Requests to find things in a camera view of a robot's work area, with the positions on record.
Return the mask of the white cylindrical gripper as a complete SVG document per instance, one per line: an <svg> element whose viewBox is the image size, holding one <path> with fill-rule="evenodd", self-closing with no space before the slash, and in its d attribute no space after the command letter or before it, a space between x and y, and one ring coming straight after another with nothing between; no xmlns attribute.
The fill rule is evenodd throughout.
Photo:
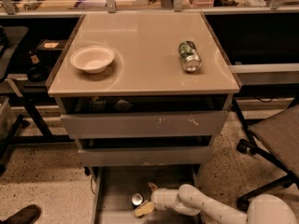
<svg viewBox="0 0 299 224"><path fill-rule="evenodd" d="M134 211L136 217L147 215L154 209L159 211L172 209L185 216L196 216L200 213L198 208L191 207L179 198L177 189L158 189L158 186L152 182L149 182L148 186L152 192L150 196L151 202L144 201L138 206Z"/></svg>

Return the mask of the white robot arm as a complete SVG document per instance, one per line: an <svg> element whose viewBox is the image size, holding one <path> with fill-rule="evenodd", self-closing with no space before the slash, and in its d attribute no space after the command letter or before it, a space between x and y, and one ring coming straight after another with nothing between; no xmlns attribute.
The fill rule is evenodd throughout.
<svg viewBox="0 0 299 224"><path fill-rule="evenodd" d="M249 203L248 210L241 212L206 196L190 184L183 184L178 189L159 188L151 182L148 185L151 190L149 201L140 193L131 198L136 217L142 217L154 210L172 209L191 217L203 211L219 224L298 224L291 208L274 195L258 195Z"/></svg>

